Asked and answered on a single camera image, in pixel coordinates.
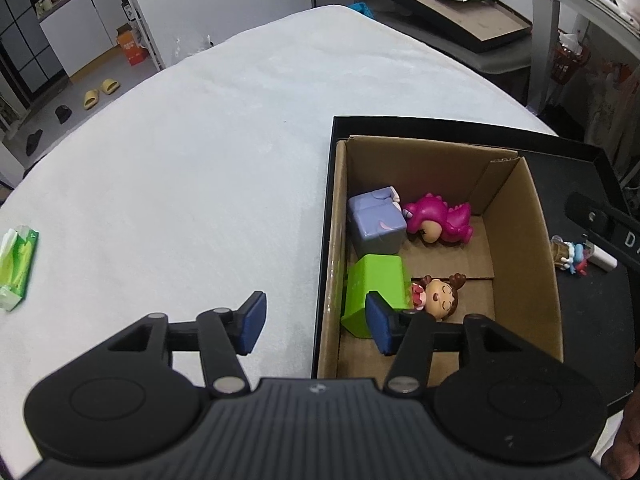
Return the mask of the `lavender cube toy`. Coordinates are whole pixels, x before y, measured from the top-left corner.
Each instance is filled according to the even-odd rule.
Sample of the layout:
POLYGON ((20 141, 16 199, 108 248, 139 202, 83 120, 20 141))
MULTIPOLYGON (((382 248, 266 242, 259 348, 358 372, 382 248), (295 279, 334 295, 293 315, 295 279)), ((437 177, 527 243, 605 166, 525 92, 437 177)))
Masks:
POLYGON ((347 214, 359 257, 398 254, 406 239, 407 223, 393 186, 352 196, 347 214))

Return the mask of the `green hexagonal container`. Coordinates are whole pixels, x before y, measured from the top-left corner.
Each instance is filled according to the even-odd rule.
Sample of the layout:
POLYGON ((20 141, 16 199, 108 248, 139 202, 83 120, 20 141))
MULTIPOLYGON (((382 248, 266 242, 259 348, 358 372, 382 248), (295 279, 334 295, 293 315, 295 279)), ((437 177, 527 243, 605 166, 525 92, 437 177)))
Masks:
POLYGON ((409 274, 399 256, 369 254, 360 258, 347 272, 346 296, 341 323, 357 338, 370 338, 366 320, 366 298, 378 292, 395 310, 407 310, 409 274))

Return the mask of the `reindeer girl figurine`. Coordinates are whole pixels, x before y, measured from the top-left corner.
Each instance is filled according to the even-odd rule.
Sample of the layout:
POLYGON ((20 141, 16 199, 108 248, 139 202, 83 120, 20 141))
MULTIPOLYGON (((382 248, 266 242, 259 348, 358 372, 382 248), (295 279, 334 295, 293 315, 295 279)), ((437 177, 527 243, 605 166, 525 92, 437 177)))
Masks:
POLYGON ((466 282, 461 273, 450 275, 446 280, 425 275, 412 281, 409 287, 411 307, 431 315, 436 321, 450 318, 456 312, 459 302, 459 290, 466 282))

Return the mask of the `yellow slipper pair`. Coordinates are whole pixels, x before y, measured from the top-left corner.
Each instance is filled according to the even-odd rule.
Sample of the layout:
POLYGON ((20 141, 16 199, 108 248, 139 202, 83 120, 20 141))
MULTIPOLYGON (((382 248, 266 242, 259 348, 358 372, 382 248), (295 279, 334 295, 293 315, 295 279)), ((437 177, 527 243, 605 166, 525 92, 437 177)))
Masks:
POLYGON ((111 96, 120 88, 120 83, 113 78, 106 78, 102 81, 99 89, 90 89, 82 100, 82 106, 84 110, 92 110, 93 107, 96 107, 101 99, 102 94, 104 96, 111 96))

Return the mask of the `blue smurf figurine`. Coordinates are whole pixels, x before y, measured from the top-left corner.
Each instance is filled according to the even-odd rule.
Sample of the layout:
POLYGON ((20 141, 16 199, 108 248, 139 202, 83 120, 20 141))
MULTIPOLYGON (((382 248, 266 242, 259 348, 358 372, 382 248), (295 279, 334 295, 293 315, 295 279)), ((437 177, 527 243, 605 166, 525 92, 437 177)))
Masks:
POLYGON ((588 259, 585 244, 568 242, 559 235, 553 235, 550 240, 550 250, 557 269, 572 275, 587 275, 588 259))

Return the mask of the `black shallow tray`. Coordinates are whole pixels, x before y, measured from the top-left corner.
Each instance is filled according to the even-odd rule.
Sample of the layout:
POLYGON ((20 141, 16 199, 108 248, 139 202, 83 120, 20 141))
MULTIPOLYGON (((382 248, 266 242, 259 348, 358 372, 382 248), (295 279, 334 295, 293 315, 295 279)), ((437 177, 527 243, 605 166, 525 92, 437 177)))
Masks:
POLYGON ((587 200, 624 206, 590 145, 451 119, 335 118, 314 376, 385 377, 364 310, 375 291, 448 322, 485 315, 624 400, 639 278, 589 232, 587 200))

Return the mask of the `white table cloth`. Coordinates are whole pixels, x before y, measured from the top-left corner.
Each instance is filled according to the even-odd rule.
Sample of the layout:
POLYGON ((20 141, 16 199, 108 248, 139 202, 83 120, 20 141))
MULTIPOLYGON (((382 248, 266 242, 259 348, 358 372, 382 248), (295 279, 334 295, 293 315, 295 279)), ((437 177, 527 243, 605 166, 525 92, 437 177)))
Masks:
POLYGON ((191 321, 255 290, 267 323, 250 379, 314 358, 324 196, 338 115, 435 117, 545 132, 451 58, 346 6, 236 35, 79 125, 1 209, 39 234, 24 300, 1 317, 1 455, 38 462, 29 390, 151 312, 191 321))

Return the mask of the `orange cardboard box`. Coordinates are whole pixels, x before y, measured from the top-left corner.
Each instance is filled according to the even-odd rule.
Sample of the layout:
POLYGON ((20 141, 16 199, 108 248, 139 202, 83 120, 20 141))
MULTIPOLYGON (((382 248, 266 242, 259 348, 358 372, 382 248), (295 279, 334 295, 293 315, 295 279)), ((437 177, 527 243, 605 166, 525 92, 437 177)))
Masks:
POLYGON ((122 25, 117 29, 116 40, 130 66, 142 63, 148 56, 148 51, 142 47, 138 41, 137 32, 130 24, 122 25))

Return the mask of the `green tissue pack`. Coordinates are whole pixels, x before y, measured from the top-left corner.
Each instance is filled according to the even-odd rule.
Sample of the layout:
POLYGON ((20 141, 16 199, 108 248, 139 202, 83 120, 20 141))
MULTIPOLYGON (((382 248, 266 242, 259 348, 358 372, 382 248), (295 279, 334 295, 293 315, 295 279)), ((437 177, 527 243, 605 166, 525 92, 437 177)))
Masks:
POLYGON ((25 298, 39 233, 29 226, 8 229, 1 240, 0 308, 11 312, 25 298))

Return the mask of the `black framed board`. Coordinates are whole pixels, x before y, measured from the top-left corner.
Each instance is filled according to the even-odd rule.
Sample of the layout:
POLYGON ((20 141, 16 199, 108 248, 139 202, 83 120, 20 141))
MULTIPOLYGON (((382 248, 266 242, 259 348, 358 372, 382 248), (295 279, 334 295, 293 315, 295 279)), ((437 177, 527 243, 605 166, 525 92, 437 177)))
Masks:
POLYGON ((461 47, 483 53, 530 35, 532 23, 499 0, 390 0, 461 47))

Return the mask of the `pink dinosaur toy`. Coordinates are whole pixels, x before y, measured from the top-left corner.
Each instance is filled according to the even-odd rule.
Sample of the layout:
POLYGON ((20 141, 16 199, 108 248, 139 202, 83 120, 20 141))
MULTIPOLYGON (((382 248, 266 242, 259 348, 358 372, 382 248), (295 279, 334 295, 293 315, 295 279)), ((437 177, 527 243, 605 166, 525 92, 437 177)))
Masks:
POLYGON ((413 203, 405 203, 401 212, 407 232, 419 235, 425 244, 468 244, 474 234, 469 203, 449 206, 442 196, 427 193, 413 203))

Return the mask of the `brown cardboard box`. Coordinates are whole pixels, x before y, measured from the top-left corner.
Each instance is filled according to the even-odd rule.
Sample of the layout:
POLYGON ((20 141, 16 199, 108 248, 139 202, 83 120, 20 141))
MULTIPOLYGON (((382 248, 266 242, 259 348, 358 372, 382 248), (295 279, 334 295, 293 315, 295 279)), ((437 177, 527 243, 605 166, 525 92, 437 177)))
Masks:
POLYGON ((405 202, 432 193, 450 206, 472 208, 472 240, 427 245, 405 240, 399 251, 413 278, 462 273, 452 320, 469 313, 492 318, 555 359, 563 359, 558 285, 536 186, 526 159, 503 148, 389 136, 351 136, 337 142, 326 192, 326 272, 318 314, 319 378, 383 380, 390 359, 370 339, 341 323, 345 278, 357 254, 347 226, 349 197, 392 186, 405 202))

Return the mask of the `grey desk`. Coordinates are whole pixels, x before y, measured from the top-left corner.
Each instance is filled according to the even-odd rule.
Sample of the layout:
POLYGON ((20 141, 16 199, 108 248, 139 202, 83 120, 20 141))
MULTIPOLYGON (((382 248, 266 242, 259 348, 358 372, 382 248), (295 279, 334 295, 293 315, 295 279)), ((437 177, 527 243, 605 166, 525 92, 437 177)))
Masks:
POLYGON ((589 25, 594 25, 639 58, 639 31, 599 0, 532 0, 532 54, 527 108, 539 115, 548 100, 555 45, 559 37, 561 6, 577 14, 576 25, 582 26, 578 37, 584 38, 589 25))

